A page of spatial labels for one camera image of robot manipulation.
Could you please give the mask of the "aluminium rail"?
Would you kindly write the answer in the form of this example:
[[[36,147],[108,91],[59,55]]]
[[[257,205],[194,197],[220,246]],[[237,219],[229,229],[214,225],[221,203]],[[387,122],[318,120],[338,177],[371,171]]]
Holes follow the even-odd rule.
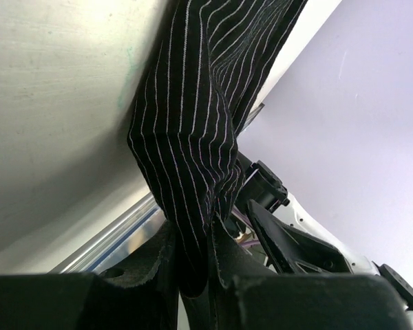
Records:
[[[246,118],[246,122],[245,122],[245,127],[247,127],[254,119],[255,117],[260,113],[260,111],[264,108],[264,103],[261,102],[260,104],[258,104],[258,106],[254,109],[252,109],[247,118]]]
[[[113,267],[157,233],[165,217],[151,193],[54,267],[54,274],[101,272]]]

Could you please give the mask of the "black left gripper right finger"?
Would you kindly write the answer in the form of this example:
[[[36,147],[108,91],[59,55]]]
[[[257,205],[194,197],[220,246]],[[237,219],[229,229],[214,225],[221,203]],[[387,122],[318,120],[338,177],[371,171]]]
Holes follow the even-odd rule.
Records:
[[[378,276],[280,275],[214,219],[208,241],[211,329],[409,329],[396,291]]]

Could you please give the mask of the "aluminium right side rail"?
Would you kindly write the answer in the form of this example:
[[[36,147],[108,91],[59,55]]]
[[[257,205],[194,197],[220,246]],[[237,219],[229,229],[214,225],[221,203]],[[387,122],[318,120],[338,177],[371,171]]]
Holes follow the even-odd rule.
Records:
[[[245,127],[247,127],[254,119],[255,117],[260,113],[260,111],[264,108],[264,103],[261,102],[260,104],[258,104],[258,106],[254,109],[252,109],[247,118],[246,118],[246,122],[245,122]]]

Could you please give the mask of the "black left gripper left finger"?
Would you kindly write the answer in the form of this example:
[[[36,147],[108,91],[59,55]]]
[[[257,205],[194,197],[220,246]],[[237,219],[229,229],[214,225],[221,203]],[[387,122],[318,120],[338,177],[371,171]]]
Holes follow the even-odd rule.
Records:
[[[176,329],[175,231],[103,271],[0,276],[0,329]]]

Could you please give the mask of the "aluminium front rail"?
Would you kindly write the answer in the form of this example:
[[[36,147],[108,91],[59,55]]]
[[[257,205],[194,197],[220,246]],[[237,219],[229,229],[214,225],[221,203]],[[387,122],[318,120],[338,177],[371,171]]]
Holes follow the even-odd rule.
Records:
[[[113,267],[157,233],[165,217],[151,193],[54,267],[54,274],[101,272]]]

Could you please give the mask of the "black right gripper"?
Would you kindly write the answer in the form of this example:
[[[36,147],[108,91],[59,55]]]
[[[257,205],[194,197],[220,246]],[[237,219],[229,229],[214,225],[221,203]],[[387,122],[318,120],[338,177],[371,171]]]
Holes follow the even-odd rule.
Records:
[[[232,220],[250,228],[257,236],[268,262],[280,274],[349,274],[351,266],[332,244],[299,228],[292,214],[280,221],[276,210],[290,210],[292,198],[281,179],[263,162],[238,154],[245,175],[244,185],[232,210]]]

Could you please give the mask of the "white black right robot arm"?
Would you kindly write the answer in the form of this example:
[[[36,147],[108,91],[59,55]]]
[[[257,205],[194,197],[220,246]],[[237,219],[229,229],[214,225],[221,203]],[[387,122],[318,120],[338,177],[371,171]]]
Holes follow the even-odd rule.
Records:
[[[413,328],[413,287],[389,265],[354,252],[309,215],[281,179],[261,161],[240,153],[246,181],[231,218],[255,235],[244,248],[260,246],[265,266],[278,274],[355,274],[385,278],[403,301]]]

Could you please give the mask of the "black striped underwear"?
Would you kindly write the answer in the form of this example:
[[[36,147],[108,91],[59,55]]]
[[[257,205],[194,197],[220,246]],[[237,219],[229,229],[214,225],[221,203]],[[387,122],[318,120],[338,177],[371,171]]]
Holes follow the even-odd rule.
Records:
[[[138,88],[127,141],[174,224],[176,277],[208,281],[207,236],[244,182],[237,136],[304,1],[179,1]]]

